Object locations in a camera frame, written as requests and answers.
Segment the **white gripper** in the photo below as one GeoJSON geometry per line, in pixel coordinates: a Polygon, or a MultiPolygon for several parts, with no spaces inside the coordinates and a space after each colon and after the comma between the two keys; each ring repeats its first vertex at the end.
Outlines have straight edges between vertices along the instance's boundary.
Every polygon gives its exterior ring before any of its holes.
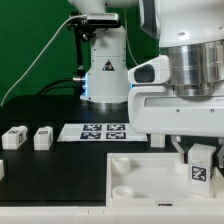
{"type": "MultiPolygon", "coordinates": [[[[224,137],[224,87],[212,96],[177,97],[166,85],[133,87],[128,115],[139,133],[172,135],[171,142],[184,162],[182,136],[224,137]]],[[[218,138],[217,166],[224,169],[224,138],[218,138]]]]}

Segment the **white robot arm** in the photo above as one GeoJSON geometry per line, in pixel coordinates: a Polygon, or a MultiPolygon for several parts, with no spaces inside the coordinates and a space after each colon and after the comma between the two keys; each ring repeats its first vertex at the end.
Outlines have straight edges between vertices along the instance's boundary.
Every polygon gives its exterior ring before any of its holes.
{"type": "Polygon", "coordinates": [[[150,136],[214,137],[224,168],[224,0],[137,0],[139,26],[133,35],[142,53],[129,70],[133,129],[150,136]]]}

